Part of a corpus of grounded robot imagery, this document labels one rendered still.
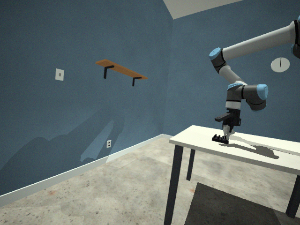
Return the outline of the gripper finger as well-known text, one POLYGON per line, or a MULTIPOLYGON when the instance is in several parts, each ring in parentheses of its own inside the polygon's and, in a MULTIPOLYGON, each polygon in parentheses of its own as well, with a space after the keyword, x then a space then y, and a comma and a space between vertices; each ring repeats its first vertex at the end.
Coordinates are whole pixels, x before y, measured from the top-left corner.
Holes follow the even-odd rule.
POLYGON ((227 127, 228 127, 228 125, 225 125, 224 122, 223 122, 222 127, 223 127, 224 137, 226 139, 226 133, 227 133, 227 127))
POLYGON ((235 134, 235 131, 233 130, 234 124, 231 121, 231 124, 229 125, 229 127, 227 127, 227 133, 226 133, 226 140, 228 140, 230 135, 235 134))

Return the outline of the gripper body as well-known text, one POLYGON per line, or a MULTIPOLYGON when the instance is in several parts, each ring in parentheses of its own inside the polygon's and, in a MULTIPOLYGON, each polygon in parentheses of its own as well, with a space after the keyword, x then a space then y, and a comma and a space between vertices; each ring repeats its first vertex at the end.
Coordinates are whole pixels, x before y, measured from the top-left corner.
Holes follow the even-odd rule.
POLYGON ((232 121, 233 124, 234 124, 234 126, 240 126, 240 124, 241 124, 240 110, 238 110, 238 109, 232 109, 232 108, 227 108, 227 110, 229 110, 229 112, 232 112, 233 116, 230 117, 230 118, 228 118, 228 119, 225 119, 224 120, 224 124, 229 126, 231 124, 231 121, 232 121))

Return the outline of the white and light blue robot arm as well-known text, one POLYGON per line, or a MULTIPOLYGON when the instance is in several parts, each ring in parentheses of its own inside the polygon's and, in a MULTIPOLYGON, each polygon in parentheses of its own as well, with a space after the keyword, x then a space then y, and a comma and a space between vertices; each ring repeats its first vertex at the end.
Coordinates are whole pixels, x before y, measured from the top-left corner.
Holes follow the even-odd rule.
POLYGON ((225 107, 240 109, 241 99, 245 99, 253 112, 260 113, 266 109, 268 97, 266 84, 247 85, 226 61, 287 43, 293 44, 291 53, 300 59, 300 16, 286 27, 227 48, 216 48, 209 54, 215 70, 230 83, 225 107))

